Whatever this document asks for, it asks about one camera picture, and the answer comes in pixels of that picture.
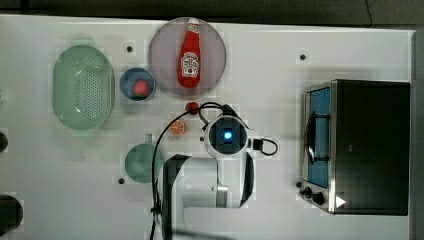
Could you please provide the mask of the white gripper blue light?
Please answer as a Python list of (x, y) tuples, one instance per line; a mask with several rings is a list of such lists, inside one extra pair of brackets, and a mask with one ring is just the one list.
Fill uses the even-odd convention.
[(204, 131), (207, 153), (216, 159), (245, 159), (253, 150), (259, 132), (250, 129), (240, 118), (222, 115), (212, 120)]

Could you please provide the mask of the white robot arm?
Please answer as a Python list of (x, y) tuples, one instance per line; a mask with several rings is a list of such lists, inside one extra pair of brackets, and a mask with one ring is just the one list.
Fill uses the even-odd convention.
[(238, 117), (222, 115), (204, 130), (207, 158), (176, 154), (160, 171), (163, 240), (187, 240), (187, 208), (240, 208), (254, 190), (254, 142), (259, 133)]

